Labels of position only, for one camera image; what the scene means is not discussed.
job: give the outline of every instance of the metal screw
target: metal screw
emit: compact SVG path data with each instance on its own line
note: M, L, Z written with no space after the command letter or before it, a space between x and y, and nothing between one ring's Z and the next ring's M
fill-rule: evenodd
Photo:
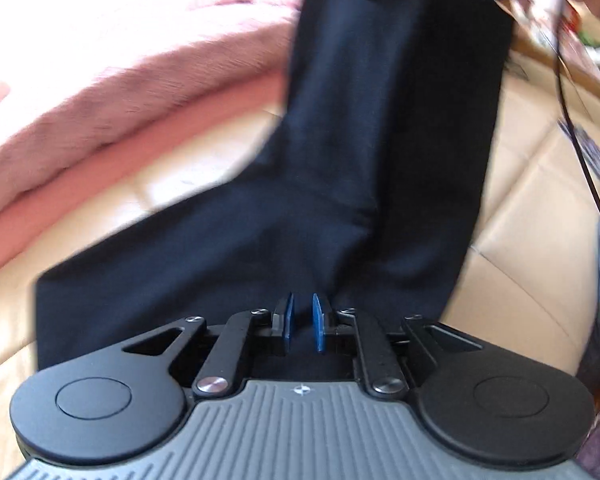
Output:
M395 377L383 377L378 379L373 384L373 389L379 394L396 394L404 388L404 382Z
M206 394L221 394L229 387L229 383L224 377L205 377L196 386Z

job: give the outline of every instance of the black cable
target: black cable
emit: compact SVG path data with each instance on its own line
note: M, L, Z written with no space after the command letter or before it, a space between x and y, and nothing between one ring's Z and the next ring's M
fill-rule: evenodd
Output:
M555 78L556 84L558 87L558 99L560 100L560 107L562 108L562 115L564 117L564 122L567 127L567 131L569 133L569 137L571 138L571 143L573 144L574 149L576 150L576 154L578 155L578 160L580 161L580 166L582 167L582 172L584 173L584 177L589 185L589 190L593 197L596 206L598 207L598 211L600 212L600 196L598 195L598 190L596 190L596 186L593 183L593 179L591 178L591 174L589 173L589 168L587 168L587 163L584 160L584 156L582 155L582 149L580 147L580 143L578 142L578 138L576 137L576 132L573 126L573 121L571 121L571 117L569 115L569 111L567 110L567 103L564 98L564 88L562 86L562 77L560 74L560 68L562 65L562 54L560 54L560 36L562 31L562 24L564 23L564 11L566 10L567 0L562 0L560 2L560 9L558 10L558 18L556 19L555 25Z

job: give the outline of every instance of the black circular pad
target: black circular pad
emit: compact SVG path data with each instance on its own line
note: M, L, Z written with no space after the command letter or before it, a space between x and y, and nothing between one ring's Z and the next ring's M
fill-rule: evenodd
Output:
M414 397L424 426L442 444L505 468L566 460L593 418L591 395L573 377L491 346L448 354Z
M540 413L549 402L542 386L520 377L492 377L474 389L474 399L491 415L523 418Z
M104 377L89 377L63 386L56 405L67 415L82 420L98 420L124 410L131 402L126 384Z
M186 400L160 357L104 349L33 375L11 423L33 457L65 465L120 462L164 440Z

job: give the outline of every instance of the cream leather seat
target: cream leather seat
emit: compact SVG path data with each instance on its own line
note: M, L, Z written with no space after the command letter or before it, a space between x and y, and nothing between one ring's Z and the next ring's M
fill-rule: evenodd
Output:
M506 75L475 239L444 321L575 373L596 312L598 213L558 129L549 69L517 57ZM570 89L574 119L600 146L600 101ZM228 178L266 140L280 107L254 110L120 182L45 232L0 270L0 479L22 457L10 397L34 370L32 290L53 264L174 200Z

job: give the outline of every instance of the gray ribbed plastic base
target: gray ribbed plastic base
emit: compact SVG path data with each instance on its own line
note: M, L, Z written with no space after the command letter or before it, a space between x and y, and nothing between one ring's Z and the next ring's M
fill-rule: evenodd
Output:
M199 404L164 446L90 469L31 460L12 480L586 480L574 462L504 472L444 451L398 402L355 383L250 381L239 395Z

